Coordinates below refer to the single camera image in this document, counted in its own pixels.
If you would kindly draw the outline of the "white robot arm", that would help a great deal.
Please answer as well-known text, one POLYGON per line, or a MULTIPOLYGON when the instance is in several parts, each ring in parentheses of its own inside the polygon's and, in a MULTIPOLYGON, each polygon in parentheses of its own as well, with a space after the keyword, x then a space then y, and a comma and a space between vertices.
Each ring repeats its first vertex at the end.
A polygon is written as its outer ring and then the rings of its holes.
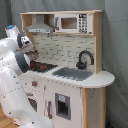
POLYGON ((54 128, 51 120, 30 105, 19 76, 29 70, 26 52, 33 48, 27 36, 15 25, 5 28, 7 37, 0 40, 0 104, 7 117, 18 119, 18 128, 54 128))

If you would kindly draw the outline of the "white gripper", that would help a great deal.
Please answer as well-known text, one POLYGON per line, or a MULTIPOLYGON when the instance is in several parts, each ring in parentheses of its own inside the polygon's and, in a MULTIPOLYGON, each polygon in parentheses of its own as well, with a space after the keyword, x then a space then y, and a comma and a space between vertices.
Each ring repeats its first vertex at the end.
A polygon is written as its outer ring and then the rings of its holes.
POLYGON ((28 50, 27 48, 22 49, 22 52, 25 53, 30 60, 36 60, 38 58, 38 51, 35 49, 28 50))

